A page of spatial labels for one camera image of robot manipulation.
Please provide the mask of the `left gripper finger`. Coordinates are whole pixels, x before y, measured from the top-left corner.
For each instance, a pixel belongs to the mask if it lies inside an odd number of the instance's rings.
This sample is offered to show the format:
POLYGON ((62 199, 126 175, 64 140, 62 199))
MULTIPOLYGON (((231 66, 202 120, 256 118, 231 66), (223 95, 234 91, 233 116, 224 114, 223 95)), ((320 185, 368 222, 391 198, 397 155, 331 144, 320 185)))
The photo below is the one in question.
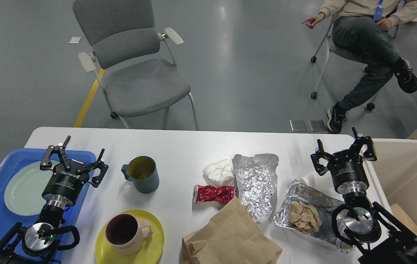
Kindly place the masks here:
POLYGON ((83 165, 80 169, 77 170, 78 180, 81 181, 82 184, 89 183, 95 188, 97 188, 101 184, 108 170, 108 165, 106 165, 104 161, 102 161, 104 152, 105 149, 103 148, 99 154, 98 159, 95 162, 83 165), (99 175, 92 177, 91 182, 89 182, 89 172, 95 169, 100 169, 100 173, 99 175))
POLYGON ((52 170, 51 155, 53 154, 57 154, 59 157, 60 163, 64 164, 66 171, 67 172, 70 171, 71 169, 70 161, 65 153, 66 146, 68 145, 70 139, 71 139, 71 136, 68 135, 66 140, 61 145, 56 145, 56 146, 49 145, 40 163, 40 169, 42 171, 52 170))

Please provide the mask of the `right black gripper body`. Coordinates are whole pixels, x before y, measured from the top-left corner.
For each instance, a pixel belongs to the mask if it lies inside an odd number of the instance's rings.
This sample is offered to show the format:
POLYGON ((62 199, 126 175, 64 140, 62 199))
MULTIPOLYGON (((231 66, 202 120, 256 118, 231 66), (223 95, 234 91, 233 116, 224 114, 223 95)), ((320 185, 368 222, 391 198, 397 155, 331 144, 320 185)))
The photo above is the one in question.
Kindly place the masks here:
POLYGON ((327 168, 331 172, 336 192, 366 192, 369 182, 363 168, 362 156, 351 151, 338 151, 333 156, 327 168))

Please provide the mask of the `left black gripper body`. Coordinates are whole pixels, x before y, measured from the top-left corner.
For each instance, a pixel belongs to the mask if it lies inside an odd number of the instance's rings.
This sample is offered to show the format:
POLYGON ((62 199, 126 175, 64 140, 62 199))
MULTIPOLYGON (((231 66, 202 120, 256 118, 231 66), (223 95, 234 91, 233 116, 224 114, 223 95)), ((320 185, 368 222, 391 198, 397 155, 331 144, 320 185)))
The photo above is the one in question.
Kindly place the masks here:
POLYGON ((46 201, 53 196, 61 196, 68 201, 66 206, 74 206, 81 194, 84 184, 89 180, 87 172, 78 175, 78 170, 83 171, 85 164, 78 161, 70 162, 70 170, 66 170, 63 163, 54 166, 53 175, 47 183, 42 196, 46 201))

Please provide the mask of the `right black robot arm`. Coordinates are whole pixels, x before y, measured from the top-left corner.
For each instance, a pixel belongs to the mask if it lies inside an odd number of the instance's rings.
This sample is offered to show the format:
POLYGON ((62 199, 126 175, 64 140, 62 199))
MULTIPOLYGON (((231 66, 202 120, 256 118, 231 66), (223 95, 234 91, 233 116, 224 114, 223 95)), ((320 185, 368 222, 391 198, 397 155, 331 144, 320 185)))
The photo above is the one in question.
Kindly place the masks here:
POLYGON ((331 214, 331 227, 342 242, 356 246, 361 264, 417 264, 417 235, 378 202, 370 202, 364 161, 376 161, 370 136, 358 134, 348 149, 333 154, 321 140, 311 159, 319 175, 331 173, 334 190, 344 203, 331 214))

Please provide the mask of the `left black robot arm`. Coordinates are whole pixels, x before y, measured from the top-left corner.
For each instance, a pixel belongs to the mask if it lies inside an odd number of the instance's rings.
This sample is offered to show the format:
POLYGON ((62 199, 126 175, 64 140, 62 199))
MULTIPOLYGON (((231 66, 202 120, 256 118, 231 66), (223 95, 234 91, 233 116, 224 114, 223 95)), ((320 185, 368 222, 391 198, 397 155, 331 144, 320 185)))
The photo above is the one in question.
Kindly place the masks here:
POLYGON ((64 213, 76 205, 85 184, 98 187, 108 170, 101 150, 96 161, 84 164, 66 154, 70 136, 60 145, 50 145, 39 169, 51 177, 41 197, 45 200, 38 219, 29 227, 16 222, 0 240, 0 264, 47 264, 58 251, 70 250, 80 242, 74 225, 65 225, 64 213))

